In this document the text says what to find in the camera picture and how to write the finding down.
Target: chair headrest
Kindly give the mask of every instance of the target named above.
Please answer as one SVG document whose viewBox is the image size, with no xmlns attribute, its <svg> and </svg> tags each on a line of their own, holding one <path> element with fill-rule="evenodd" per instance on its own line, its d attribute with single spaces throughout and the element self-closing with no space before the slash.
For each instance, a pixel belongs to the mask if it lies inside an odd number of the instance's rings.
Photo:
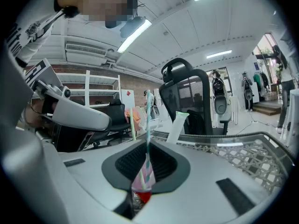
<svg viewBox="0 0 299 224">
<path fill-rule="evenodd" d="M 110 106 L 121 105 L 121 100 L 120 99 L 113 99 L 113 100 L 110 101 L 109 105 Z"/>
</svg>

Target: wall-mounted air conditioner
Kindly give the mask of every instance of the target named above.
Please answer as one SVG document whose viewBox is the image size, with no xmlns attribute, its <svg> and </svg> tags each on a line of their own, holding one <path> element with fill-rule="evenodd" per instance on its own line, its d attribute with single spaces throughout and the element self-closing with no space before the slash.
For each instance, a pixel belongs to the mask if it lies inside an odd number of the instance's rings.
<svg viewBox="0 0 299 224">
<path fill-rule="evenodd" d="M 68 62 L 89 64 L 101 66 L 107 62 L 107 59 L 99 56 L 91 56 L 82 53 L 67 52 L 66 59 Z"/>
<path fill-rule="evenodd" d="M 106 56 L 105 50 L 92 47 L 92 46 L 81 45 L 81 44 L 67 43 L 65 45 L 65 50 L 67 52 L 80 53 L 80 54 L 86 54 L 91 56 L 99 56 L 99 57 Z"/>
</svg>

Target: desk surface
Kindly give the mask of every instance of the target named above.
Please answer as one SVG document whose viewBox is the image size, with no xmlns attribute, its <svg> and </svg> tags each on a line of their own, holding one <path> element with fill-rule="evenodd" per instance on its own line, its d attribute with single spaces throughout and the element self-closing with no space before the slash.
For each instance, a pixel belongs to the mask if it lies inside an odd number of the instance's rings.
<svg viewBox="0 0 299 224">
<path fill-rule="evenodd" d="M 166 141 L 168 133 L 151 132 L 154 140 Z M 226 159 L 272 193 L 283 186 L 293 167 L 293 157 L 271 135 L 260 132 L 233 136 L 180 135 L 178 145 Z"/>
</svg>

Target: step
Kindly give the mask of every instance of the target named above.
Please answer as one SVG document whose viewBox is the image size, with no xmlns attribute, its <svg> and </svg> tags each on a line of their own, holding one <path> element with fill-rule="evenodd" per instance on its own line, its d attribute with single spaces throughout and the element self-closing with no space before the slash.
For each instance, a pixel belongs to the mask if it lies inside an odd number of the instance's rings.
<svg viewBox="0 0 299 224">
<path fill-rule="evenodd" d="M 264 109 L 264 108 L 258 108 L 258 107 L 253 107 L 252 109 L 253 111 L 255 112 L 259 112 L 259 113 L 262 113 L 262 114 L 265 114 L 265 115 L 275 115 L 275 114 L 280 114 L 280 110 L 279 111 L 273 111 L 273 110 L 269 110 L 269 109 Z"/>
<path fill-rule="evenodd" d="M 267 106 L 267 105 L 259 104 L 259 103 L 255 104 L 254 107 L 259 108 L 259 109 L 267 109 L 267 110 L 271 110 L 271 111 L 278 111 L 278 112 L 281 111 L 281 107 Z"/>
</svg>

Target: orange object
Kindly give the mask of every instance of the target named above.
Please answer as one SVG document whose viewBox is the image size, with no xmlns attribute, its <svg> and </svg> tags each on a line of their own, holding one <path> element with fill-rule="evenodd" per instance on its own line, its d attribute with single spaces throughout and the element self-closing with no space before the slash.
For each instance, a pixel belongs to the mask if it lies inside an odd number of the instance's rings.
<svg viewBox="0 0 299 224">
<path fill-rule="evenodd" d="M 135 192 L 140 199 L 144 202 L 147 203 L 151 197 L 151 192 Z"/>
</svg>

